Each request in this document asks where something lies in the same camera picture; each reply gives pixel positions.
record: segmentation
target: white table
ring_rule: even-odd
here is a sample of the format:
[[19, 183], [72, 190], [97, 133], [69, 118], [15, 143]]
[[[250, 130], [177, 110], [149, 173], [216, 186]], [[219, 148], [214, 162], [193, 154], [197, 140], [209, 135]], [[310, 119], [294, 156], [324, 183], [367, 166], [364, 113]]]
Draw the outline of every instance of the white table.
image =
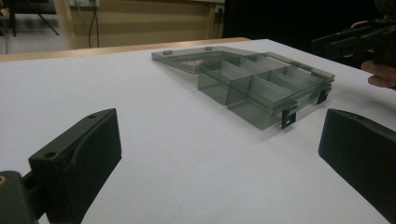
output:
[[333, 73], [333, 89], [289, 128], [261, 131], [198, 91], [197, 76], [151, 60], [164, 49], [0, 63], [0, 170], [25, 175], [27, 159], [49, 141], [114, 107], [122, 160], [83, 223], [388, 223], [318, 155], [318, 144], [328, 108], [395, 130], [396, 92], [270, 40], [220, 45]]

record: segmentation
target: human hand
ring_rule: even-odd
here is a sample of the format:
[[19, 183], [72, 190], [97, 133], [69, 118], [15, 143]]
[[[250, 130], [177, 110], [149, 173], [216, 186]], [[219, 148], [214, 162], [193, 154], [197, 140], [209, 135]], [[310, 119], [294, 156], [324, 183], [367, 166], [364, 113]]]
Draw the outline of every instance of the human hand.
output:
[[396, 67], [367, 61], [361, 65], [361, 70], [373, 74], [368, 81], [374, 86], [392, 89], [396, 87]]

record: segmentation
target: black device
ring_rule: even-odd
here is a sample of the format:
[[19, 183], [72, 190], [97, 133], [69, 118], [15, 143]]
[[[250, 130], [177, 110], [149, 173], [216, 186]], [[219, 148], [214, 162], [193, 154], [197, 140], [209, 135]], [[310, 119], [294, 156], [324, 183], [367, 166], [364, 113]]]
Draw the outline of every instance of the black device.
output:
[[329, 109], [319, 156], [390, 223], [396, 223], [396, 132]]
[[29, 158], [24, 177], [0, 172], [0, 223], [80, 223], [121, 159], [116, 109], [87, 116]]
[[312, 53], [327, 59], [353, 55], [360, 59], [373, 49], [376, 64], [396, 66], [396, 0], [374, 0], [384, 17], [312, 41]]

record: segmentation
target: plastic organizer box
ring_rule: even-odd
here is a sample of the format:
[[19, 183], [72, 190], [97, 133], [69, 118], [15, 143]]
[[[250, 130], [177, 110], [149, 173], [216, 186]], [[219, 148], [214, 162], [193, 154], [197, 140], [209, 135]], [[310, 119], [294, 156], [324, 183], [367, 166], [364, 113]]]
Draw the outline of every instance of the plastic organizer box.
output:
[[166, 50], [152, 59], [198, 74], [198, 90], [259, 129], [286, 128], [296, 112], [326, 100], [334, 75], [273, 52], [226, 47]]

